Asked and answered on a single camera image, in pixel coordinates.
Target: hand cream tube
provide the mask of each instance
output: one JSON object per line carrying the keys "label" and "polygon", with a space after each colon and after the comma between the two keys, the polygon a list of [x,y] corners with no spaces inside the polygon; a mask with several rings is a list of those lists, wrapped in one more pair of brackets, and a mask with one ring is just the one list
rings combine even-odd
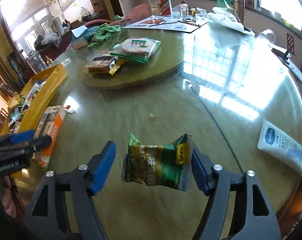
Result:
{"label": "hand cream tube", "polygon": [[266,119],[262,125],[258,148],[302,174],[302,146]]}

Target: red label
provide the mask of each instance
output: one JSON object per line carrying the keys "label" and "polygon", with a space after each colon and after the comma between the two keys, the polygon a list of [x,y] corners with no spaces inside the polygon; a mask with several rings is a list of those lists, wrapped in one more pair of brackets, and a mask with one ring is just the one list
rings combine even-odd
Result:
{"label": "red label", "polygon": [[169,0],[159,0],[159,7],[162,15],[171,14]]}

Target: blue oval logo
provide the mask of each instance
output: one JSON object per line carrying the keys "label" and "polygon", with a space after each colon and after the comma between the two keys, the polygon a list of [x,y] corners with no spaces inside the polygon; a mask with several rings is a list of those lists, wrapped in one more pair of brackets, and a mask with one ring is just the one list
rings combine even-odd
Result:
{"label": "blue oval logo", "polygon": [[274,143],[274,139],[276,138],[276,133],[274,129],[268,128],[266,132],[266,142],[272,145]]}

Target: silver screw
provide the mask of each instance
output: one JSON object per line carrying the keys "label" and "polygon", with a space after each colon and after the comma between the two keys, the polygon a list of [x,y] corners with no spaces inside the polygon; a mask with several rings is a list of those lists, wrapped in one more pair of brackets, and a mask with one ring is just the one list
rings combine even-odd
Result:
{"label": "silver screw", "polygon": [[248,176],[250,176],[250,177],[254,177],[254,176],[256,175],[255,172],[252,171],[252,170],[247,171],[247,174],[248,174]]}
{"label": "silver screw", "polygon": [[81,164],[81,165],[78,167],[78,169],[79,169],[80,171],[85,171],[87,168],[88,168],[88,166],[87,166],[86,164]]}
{"label": "silver screw", "polygon": [[216,170],[216,171],[221,171],[222,170],[222,166],[220,164],[215,164],[213,166],[213,168]]}
{"label": "silver screw", "polygon": [[48,171],[45,176],[52,177],[54,175],[54,171]]}

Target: green towel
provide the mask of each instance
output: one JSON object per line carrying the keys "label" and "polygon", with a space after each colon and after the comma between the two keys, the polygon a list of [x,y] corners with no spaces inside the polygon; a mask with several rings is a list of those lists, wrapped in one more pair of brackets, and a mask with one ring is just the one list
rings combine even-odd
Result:
{"label": "green towel", "polygon": [[112,35],[112,33],[119,32],[120,30],[121,30],[120,25],[109,26],[107,23],[103,23],[95,31],[93,38],[88,47],[93,47],[98,42],[108,39]]}

